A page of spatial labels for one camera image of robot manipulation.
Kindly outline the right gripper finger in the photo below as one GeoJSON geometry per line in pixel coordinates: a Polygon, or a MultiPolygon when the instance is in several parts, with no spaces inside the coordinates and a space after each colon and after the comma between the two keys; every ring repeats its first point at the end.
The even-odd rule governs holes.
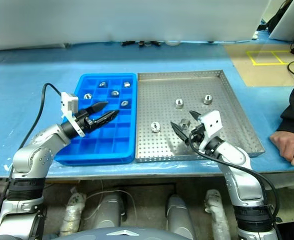
{"type": "Polygon", "coordinates": [[[182,128],[172,121],[170,122],[170,125],[175,134],[184,142],[185,145],[188,145],[188,136],[183,132],[182,128]]]}
{"type": "Polygon", "coordinates": [[[194,111],[194,110],[190,110],[189,113],[196,121],[198,121],[198,122],[200,121],[200,117],[201,117],[200,113],[198,113],[197,111],[194,111]]]}

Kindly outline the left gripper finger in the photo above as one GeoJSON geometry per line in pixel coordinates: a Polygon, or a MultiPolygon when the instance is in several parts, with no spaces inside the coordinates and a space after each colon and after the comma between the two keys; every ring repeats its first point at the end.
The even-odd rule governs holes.
{"type": "Polygon", "coordinates": [[[119,114],[119,110],[111,110],[103,114],[101,117],[97,118],[93,122],[93,128],[99,129],[109,122],[113,121],[117,115],[119,114]]]}
{"type": "Polygon", "coordinates": [[[102,109],[104,109],[104,107],[108,104],[108,101],[99,101],[96,102],[92,105],[90,105],[89,107],[87,107],[85,110],[88,112],[88,115],[93,115],[95,113],[100,112],[102,109]]]}

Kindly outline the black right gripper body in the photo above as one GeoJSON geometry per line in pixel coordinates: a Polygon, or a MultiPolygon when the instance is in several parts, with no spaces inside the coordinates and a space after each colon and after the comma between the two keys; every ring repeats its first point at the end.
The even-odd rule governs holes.
{"type": "Polygon", "coordinates": [[[201,143],[205,138],[205,126],[203,124],[197,125],[191,130],[187,136],[186,143],[190,146],[193,151],[198,151],[201,143]]]}

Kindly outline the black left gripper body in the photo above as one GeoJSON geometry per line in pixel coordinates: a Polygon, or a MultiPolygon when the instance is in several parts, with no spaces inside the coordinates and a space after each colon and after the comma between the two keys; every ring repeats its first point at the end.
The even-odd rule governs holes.
{"type": "Polygon", "coordinates": [[[97,129],[94,120],[90,118],[92,114],[91,110],[81,109],[74,115],[76,123],[84,133],[91,133],[97,129]]]}

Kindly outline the person's bare hand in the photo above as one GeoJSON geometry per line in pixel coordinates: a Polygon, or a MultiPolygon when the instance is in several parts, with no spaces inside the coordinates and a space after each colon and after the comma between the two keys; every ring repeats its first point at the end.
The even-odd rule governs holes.
{"type": "Polygon", "coordinates": [[[280,156],[294,166],[294,133],[276,131],[269,139],[279,150],[280,156]]]}

